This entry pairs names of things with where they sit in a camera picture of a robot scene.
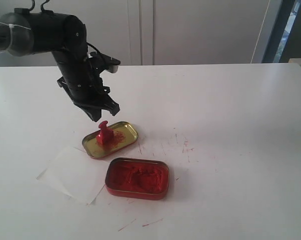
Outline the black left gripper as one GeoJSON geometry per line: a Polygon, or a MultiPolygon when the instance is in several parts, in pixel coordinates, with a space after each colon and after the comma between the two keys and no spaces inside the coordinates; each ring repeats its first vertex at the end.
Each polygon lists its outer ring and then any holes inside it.
{"type": "Polygon", "coordinates": [[[84,86],[76,86],[75,89],[67,84],[63,77],[57,80],[59,87],[63,88],[72,102],[81,108],[88,117],[97,122],[102,117],[102,110],[107,110],[112,116],[120,111],[120,105],[116,103],[110,96],[110,87],[89,83],[84,86]]]}

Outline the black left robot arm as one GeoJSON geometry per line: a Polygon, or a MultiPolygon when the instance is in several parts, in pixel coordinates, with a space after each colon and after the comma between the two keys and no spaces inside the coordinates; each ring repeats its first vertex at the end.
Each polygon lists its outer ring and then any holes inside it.
{"type": "Polygon", "coordinates": [[[62,74],[58,85],[92,121],[103,110],[112,116],[120,111],[100,74],[116,73],[121,62],[88,43],[86,26],[74,15],[15,8],[0,18],[0,52],[16,57],[50,52],[62,74]]]}

